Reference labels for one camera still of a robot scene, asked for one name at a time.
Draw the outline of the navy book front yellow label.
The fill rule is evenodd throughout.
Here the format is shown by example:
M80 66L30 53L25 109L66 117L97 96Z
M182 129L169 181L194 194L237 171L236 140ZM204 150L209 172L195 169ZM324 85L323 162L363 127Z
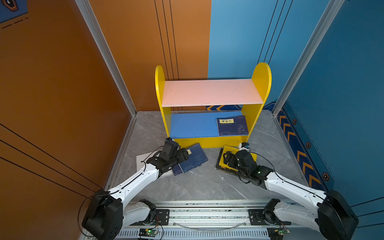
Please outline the navy book front yellow label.
M245 136L249 134L245 116L217 118L219 136Z

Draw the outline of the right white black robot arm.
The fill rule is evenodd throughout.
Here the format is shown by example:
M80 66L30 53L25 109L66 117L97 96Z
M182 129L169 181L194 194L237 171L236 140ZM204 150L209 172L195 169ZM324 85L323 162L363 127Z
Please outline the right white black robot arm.
M270 200L264 218L274 225L291 222L320 232L327 240L350 240L359 219L337 191L324 192L296 183L278 174L274 167L257 164L254 153L243 149L233 153L222 150L219 166L231 170L244 184L253 184L293 200L296 206Z

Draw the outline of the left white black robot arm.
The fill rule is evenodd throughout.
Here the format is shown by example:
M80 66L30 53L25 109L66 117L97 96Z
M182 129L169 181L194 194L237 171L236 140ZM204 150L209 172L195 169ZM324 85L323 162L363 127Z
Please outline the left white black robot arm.
M131 200L147 185L156 181L174 166L187 161L189 152L172 138L167 138L154 155L144 160L144 166L133 176L114 188L98 190L93 196L78 227L83 236L98 240L113 240L120 230L135 223L150 225L155 222L156 206L140 200L129 206Z

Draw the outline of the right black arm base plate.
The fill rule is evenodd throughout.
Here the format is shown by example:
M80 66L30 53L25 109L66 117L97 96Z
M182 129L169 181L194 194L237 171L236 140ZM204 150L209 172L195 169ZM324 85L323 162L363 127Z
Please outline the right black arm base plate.
M288 225L291 222L282 222L273 212L265 212L262 209L250 209L248 210L249 220L252 226L277 226L277 225Z

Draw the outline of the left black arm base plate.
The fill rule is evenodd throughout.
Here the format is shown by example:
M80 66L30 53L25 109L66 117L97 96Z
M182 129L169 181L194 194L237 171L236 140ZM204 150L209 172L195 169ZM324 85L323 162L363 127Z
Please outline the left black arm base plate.
M156 209L156 214L151 223L149 222L137 222L131 226L155 226L158 222L162 226L167 226L170 220L170 210L169 209Z

